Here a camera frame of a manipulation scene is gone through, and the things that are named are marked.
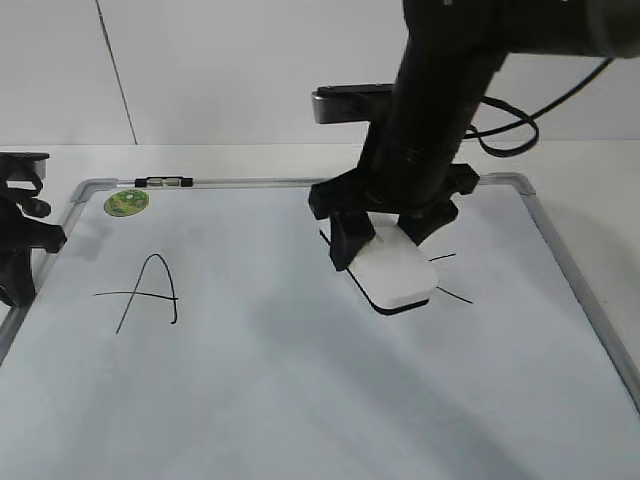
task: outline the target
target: whiteboard eraser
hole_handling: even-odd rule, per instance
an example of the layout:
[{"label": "whiteboard eraser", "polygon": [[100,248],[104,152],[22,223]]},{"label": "whiteboard eraser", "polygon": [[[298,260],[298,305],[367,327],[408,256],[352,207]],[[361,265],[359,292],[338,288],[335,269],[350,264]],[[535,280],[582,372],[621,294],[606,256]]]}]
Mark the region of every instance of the whiteboard eraser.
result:
[{"label": "whiteboard eraser", "polygon": [[[396,315],[427,303],[438,287],[431,263],[406,233],[397,216],[370,214],[376,236],[358,253],[347,269],[371,306],[380,314]],[[330,242],[329,220],[322,220],[320,233]]]}]

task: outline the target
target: green sticker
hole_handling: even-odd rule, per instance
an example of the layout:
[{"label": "green sticker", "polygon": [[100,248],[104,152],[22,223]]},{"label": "green sticker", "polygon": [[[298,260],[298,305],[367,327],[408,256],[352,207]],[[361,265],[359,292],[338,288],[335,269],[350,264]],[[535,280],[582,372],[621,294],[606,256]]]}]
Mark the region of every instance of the green sticker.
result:
[{"label": "green sticker", "polygon": [[104,211],[112,217],[129,217],[149,205],[149,195],[141,190],[125,190],[111,195],[104,202]]}]

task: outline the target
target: black robotic arm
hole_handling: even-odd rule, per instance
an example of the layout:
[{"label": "black robotic arm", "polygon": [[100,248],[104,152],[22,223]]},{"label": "black robotic arm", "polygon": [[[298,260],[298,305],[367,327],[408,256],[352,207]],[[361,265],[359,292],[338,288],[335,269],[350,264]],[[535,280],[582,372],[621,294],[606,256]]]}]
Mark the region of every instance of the black robotic arm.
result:
[{"label": "black robotic arm", "polygon": [[640,0],[404,0],[404,11],[409,39],[393,89],[373,86],[376,108],[331,120],[371,122],[357,168],[309,198],[316,218],[331,220],[338,270],[375,236],[367,212],[399,214],[418,245],[456,219],[451,196],[473,192],[478,176],[452,162],[509,53],[640,55]]}]

